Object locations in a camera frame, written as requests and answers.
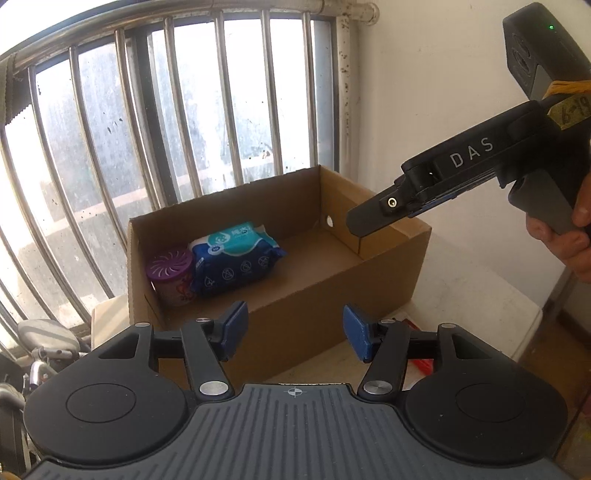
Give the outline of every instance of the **vented purple lid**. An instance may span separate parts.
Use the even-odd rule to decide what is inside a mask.
[[[193,254],[186,248],[172,248],[156,255],[146,265],[146,275],[153,282],[169,282],[183,277],[193,264]]]

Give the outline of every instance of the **white table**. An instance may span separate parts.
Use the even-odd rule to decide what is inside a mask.
[[[542,311],[469,254],[434,234],[413,298],[394,316],[408,316],[422,330],[436,330],[444,322],[456,323],[517,360],[540,324]],[[93,348],[128,326],[127,296],[97,305],[92,317]],[[348,382],[356,388],[366,369],[352,348],[342,343],[271,380]],[[406,387],[421,377],[420,371],[409,364]]]

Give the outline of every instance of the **wet wipes package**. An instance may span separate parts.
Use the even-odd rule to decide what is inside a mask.
[[[195,257],[191,289],[211,296],[262,278],[285,255],[265,227],[242,223],[192,242]]]

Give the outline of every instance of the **metal railing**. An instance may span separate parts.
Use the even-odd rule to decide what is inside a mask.
[[[28,70],[29,90],[31,103],[33,106],[33,115],[37,134],[39,136],[43,156],[47,163],[51,181],[55,185],[56,192],[63,208],[67,223],[72,229],[75,240],[83,253],[89,267],[100,284],[106,296],[111,298],[114,293],[109,286],[103,272],[99,268],[79,225],[74,217],[72,206],[66,195],[64,186],[60,180],[56,167],[56,161],[52,156],[51,149],[47,140],[46,131],[41,118],[39,101],[37,96],[36,71],[41,64],[57,58],[66,56],[70,63],[70,71],[73,85],[74,101],[78,114],[78,122],[82,130],[82,139],[90,159],[91,171],[94,180],[98,185],[100,196],[104,202],[106,213],[114,227],[116,236],[126,251],[126,232],[121,220],[116,212],[113,199],[106,186],[105,176],[100,166],[98,154],[96,151],[95,139],[90,130],[88,112],[85,104],[82,90],[82,81],[80,78],[79,49],[87,48],[91,42],[104,37],[114,36],[116,47],[116,60],[118,65],[119,80],[121,83],[126,120],[130,126],[131,143],[133,146],[135,158],[139,165],[141,177],[150,201],[151,209],[156,210],[161,207],[161,201],[158,193],[162,197],[164,186],[161,183],[160,175],[155,171],[155,167],[149,160],[149,148],[147,142],[148,133],[142,131],[142,126],[147,124],[145,111],[139,108],[137,101],[134,100],[134,83],[132,76],[138,71],[136,57],[132,57],[127,52],[126,31],[146,25],[154,30],[162,28],[164,30],[165,50],[167,54],[168,73],[171,80],[171,89],[174,103],[176,121],[180,133],[181,147],[184,155],[191,189],[195,197],[203,194],[202,184],[197,170],[193,147],[189,134],[189,126],[183,93],[181,91],[181,82],[178,72],[174,24],[175,20],[187,21],[190,17],[208,17],[215,25],[215,36],[217,45],[217,59],[219,64],[220,86],[225,117],[226,133],[229,145],[232,171],[236,185],[244,183],[243,166],[238,148],[238,136],[236,133],[236,123],[232,105],[232,92],[230,89],[228,59],[226,54],[226,38],[224,31],[224,12],[230,11],[232,15],[239,12],[256,13],[261,20],[265,78],[267,83],[267,99],[269,109],[269,124],[271,130],[271,142],[273,151],[274,173],[280,175],[284,171],[281,154],[281,137],[279,129],[279,115],[277,106],[277,92],[275,88],[275,73],[273,62],[273,51],[271,44],[270,20],[273,15],[290,15],[290,18],[300,18],[302,22],[304,59],[306,70],[306,92],[307,92],[307,113],[308,113],[308,131],[310,148],[310,165],[316,166],[319,163],[319,154],[317,146],[317,112],[314,84],[314,56],[313,56],[313,38],[311,29],[311,20],[318,18],[344,17],[345,20],[359,20],[368,24],[375,23],[378,19],[378,9],[374,4],[358,4],[347,0],[149,0],[138,4],[127,5],[107,11],[94,17],[86,18],[74,24],[57,30],[45,37],[34,41],[15,53],[14,73]],[[29,207],[25,194],[23,192],[18,174],[15,170],[12,155],[8,146],[5,128],[0,125],[0,150],[6,167],[10,185],[14,191],[19,209],[22,213],[28,230],[36,244],[44,262],[47,264],[52,276],[57,281],[64,295],[72,304],[80,318],[87,324],[90,323],[90,312],[76,294],[72,285],[66,278],[63,270],[51,250],[38,222],[36,221],[31,208]],[[36,289],[33,281],[28,276],[25,268],[12,250],[4,232],[0,228],[0,239],[12,261],[18,275],[22,278],[25,286],[40,307],[52,320],[57,320],[56,315],[49,308],[47,302]],[[13,298],[5,284],[0,281],[0,290],[13,306],[15,311],[23,318],[26,315]],[[17,323],[10,315],[4,305],[0,303],[0,323],[19,344],[16,335]]]

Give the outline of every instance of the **brown floor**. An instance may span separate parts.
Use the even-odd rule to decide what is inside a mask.
[[[543,323],[520,363],[566,400],[570,430],[556,461],[574,478],[591,476],[591,419],[579,413],[591,386],[588,339],[569,328],[568,321]]]

